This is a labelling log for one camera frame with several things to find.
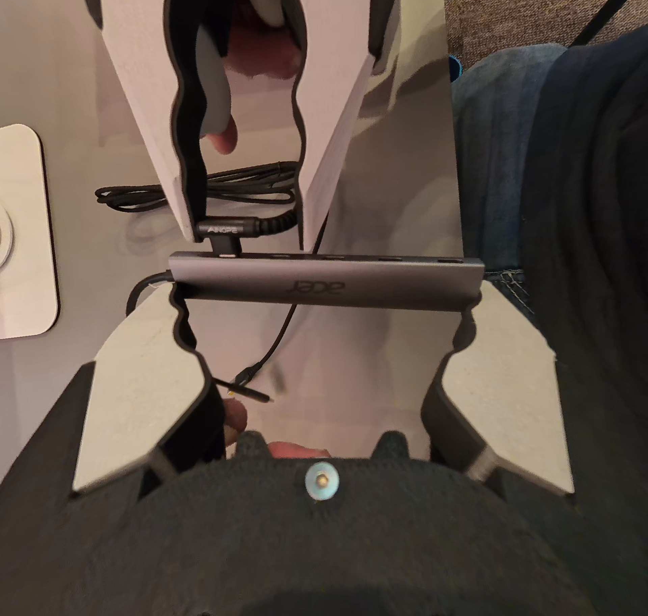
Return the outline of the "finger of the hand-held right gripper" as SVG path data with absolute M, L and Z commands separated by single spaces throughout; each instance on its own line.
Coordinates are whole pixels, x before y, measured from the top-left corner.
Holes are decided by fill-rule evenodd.
M 370 0 L 299 0 L 304 64 L 295 103 L 303 123 L 301 247 L 311 251 L 341 174 L 375 59 L 369 53 Z
M 102 38 L 184 238 L 201 241 L 206 96 L 196 40 L 207 0 L 101 0 Z

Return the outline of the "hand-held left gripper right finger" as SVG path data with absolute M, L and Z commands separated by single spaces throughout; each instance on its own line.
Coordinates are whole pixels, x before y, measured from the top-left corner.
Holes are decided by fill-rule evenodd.
M 486 482 L 506 470 L 574 492 L 555 353 L 493 283 L 461 313 L 421 407 L 433 460 Z

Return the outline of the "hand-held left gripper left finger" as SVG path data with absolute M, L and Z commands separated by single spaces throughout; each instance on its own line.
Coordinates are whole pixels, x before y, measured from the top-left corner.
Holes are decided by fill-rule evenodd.
M 225 455 L 225 411 L 177 284 L 159 285 L 94 359 L 72 489 L 136 469 L 162 482 Z

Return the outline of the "grey usb hub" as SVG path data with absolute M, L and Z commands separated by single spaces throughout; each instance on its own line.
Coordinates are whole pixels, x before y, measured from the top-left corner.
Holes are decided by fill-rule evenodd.
M 465 311 L 485 274 L 452 257 L 175 252 L 168 264 L 189 298 L 424 312 Z

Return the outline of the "person's right hand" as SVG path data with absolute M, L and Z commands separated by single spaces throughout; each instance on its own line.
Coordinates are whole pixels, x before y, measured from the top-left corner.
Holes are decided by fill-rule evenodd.
M 250 0 L 233 0 L 228 53 L 223 61 L 246 77 L 287 80 L 299 71 L 301 51 L 290 31 L 267 25 Z

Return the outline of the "person's left hand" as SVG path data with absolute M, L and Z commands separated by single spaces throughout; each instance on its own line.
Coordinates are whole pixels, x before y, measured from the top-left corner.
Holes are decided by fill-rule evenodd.
M 226 448 L 234 446 L 239 436 L 247 428 L 247 409 L 236 399 L 226 398 L 223 401 L 225 422 L 223 434 Z M 308 448 L 292 442 L 270 442 L 268 452 L 273 458 L 330 458 L 328 450 Z

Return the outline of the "person's blue jeans leg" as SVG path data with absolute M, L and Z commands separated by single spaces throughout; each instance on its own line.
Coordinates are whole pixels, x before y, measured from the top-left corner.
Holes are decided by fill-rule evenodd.
M 528 143 L 540 91 L 558 44 L 507 48 L 452 84 L 463 254 L 537 327 L 520 255 L 520 203 Z

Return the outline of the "white stand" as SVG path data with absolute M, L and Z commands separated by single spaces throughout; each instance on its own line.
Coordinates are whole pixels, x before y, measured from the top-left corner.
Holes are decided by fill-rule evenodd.
M 49 331 L 60 313 L 42 142 L 1 128 L 1 340 Z

